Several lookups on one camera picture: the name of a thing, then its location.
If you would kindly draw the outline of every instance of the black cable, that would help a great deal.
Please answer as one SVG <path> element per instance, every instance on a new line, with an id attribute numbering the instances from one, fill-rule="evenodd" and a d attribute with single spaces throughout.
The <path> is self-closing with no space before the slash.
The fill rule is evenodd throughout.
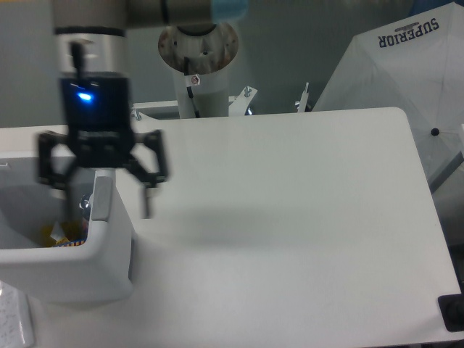
<path id="1" fill-rule="evenodd" d="M 190 59 L 187 58 L 187 57 L 184 57 L 183 58 L 183 74 L 184 74 L 184 76 L 189 76 L 189 63 L 190 63 Z M 194 107 L 195 118 L 201 118 L 200 111 L 196 107 L 196 104 L 195 104 L 195 101 L 194 101 L 194 92 L 192 91 L 190 86 L 187 87 L 187 94 L 188 94 L 188 97 L 191 100 L 192 106 Z"/>

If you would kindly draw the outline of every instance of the bolt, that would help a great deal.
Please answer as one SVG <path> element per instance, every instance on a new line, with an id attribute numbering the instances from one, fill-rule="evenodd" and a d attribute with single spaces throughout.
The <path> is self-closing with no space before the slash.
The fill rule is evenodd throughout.
<path id="1" fill-rule="evenodd" d="M 137 121 L 142 121 L 142 116 L 140 116 L 140 112 L 137 109 L 134 109 L 134 114 L 136 114 Z"/>
<path id="2" fill-rule="evenodd" d="M 251 87 L 250 86 L 245 87 L 245 97 L 249 98 L 251 93 L 252 93 Z"/>

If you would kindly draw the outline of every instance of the white plastic item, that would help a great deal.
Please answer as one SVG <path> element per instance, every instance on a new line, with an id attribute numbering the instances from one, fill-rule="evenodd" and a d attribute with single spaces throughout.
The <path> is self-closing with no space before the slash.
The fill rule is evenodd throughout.
<path id="1" fill-rule="evenodd" d="M 67 161 L 59 158 L 59 165 Z M 40 244 L 40 229 L 63 221 L 63 201 L 36 183 L 31 153 L 0 154 L 9 169 L 0 172 L 0 212 L 8 233 Z M 0 280 L 47 302 L 122 299 L 132 292 L 128 278 L 133 227 L 115 187 L 114 172 L 81 170 L 72 181 L 73 209 L 83 194 L 94 192 L 94 205 L 83 245 L 58 248 L 0 249 Z M 0 239 L 7 238 L 1 228 Z"/>
<path id="2" fill-rule="evenodd" d="M 26 295 L 0 281 L 0 348 L 26 348 L 33 343 Z"/>

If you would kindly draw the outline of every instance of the black object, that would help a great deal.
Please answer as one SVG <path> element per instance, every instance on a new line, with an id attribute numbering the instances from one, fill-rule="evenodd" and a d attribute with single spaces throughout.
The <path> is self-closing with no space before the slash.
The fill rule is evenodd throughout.
<path id="1" fill-rule="evenodd" d="M 464 331 L 464 294 L 441 296 L 438 303 L 447 330 Z"/>
<path id="2" fill-rule="evenodd" d="M 125 37 L 123 29 L 108 27 L 61 27 L 55 28 L 55 35 L 62 34 L 97 34 Z"/>
<path id="3" fill-rule="evenodd" d="M 130 153 L 117 152 L 115 149 L 106 150 L 108 153 L 113 154 L 109 156 L 110 159 L 115 159 L 115 162 L 110 164 L 110 161 L 103 162 L 104 165 L 94 165 L 92 167 L 102 168 L 125 168 L 129 173 L 134 175 L 140 182 L 143 183 L 143 198 L 144 198 L 144 217 L 149 218 L 151 216 L 151 210 L 149 207 L 149 189 L 156 188 L 158 183 L 164 183 L 169 177 L 169 170 L 167 167 L 167 161 L 165 156 L 165 150 L 162 140 L 162 132 L 155 130 L 151 133 L 138 134 L 137 143 L 143 143 L 146 147 L 151 149 L 156 154 L 156 161 L 158 164 L 159 171 L 156 173 L 149 173 L 146 169 L 138 162 L 138 160 Z M 38 135 L 38 177 L 42 184 L 51 186 L 53 189 L 64 191 L 67 196 L 66 213 L 69 215 L 72 209 L 72 202 L 70 199 L 70 186 L 73 175 L 76 173 L 78 168 L 79 159 L 76 158 L 72 161 L 71 165 L 66 169 L 64 173 L 56 173 L 53 168 L 51 159 L 51 151 L 58 144 L 67 144 L 69 137 L 63 136 L 62 134 L 54 132 L 45 132 Z M 99 138 L 99 142 L 104 144 L 105 138 Z M 92 158 L 90 152 L 86 158 Z"/>
<path id="4" fill-rule="evenodd" d="M 75 53 L 79 70 L 80 48 Z M 43 184 L 65 192 L 66 213 L 70 216 L 72 202 L 69 182 L 79 167 L 125 168 L 144 185 L 145 218 L 150 217 L 148 190 L 165 182 L 169 176 L 162 133 L 156 130 L 136 135 L 131 128 L 129 88 L 126 78 L 64 78 L 61 79 L 62 98 L 68 134 L 45 132 L 38 136 L 38 177 Z M 136 143 L 151 149 L 156 155 L 159 171 L 149 173 L 131 154 Z M 75 155 L 64 173 L 56 173 L 51 152 L 63 144 Z"/>

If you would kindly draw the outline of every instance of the blue led light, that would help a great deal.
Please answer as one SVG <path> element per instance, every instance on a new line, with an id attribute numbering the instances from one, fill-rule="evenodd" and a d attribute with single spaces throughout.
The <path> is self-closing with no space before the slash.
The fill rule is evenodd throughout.
<path id="1" fill-rule="evenodd" d="M 92 96 L 91 94 L 83 92 L 78 93 L 78 97 L 85 102 L 91 102 L 94 98 L 94 96 Z"/>

